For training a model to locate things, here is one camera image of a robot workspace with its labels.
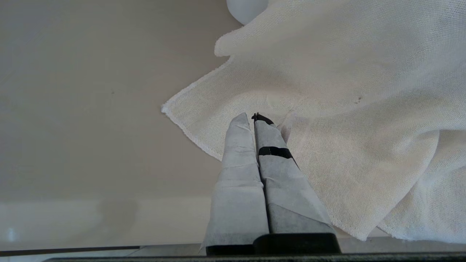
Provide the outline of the tissue-wrapped right gripper right finger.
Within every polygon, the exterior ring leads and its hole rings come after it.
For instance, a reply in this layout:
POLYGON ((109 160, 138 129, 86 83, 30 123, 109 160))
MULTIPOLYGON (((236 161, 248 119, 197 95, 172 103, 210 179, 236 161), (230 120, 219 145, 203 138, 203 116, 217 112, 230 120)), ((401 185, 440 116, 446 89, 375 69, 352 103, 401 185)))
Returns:
POLYGON ((261 255, 340 254, 331 219, 281 131, 259 113, 252 119, 269 226, 269 234, 254 241, 255 251, 261 255))

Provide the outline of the tissue-wrapped right gripper left finger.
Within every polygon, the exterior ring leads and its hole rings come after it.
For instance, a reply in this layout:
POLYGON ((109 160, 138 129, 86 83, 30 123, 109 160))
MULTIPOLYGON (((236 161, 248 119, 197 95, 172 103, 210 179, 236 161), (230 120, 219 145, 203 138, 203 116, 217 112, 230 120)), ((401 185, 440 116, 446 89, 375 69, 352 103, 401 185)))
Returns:
POLYGON ((207 255, 253 255, 254 241, 269 233, 253 133, 248 116, 241 113, 226 132, 202 247, 207 255))

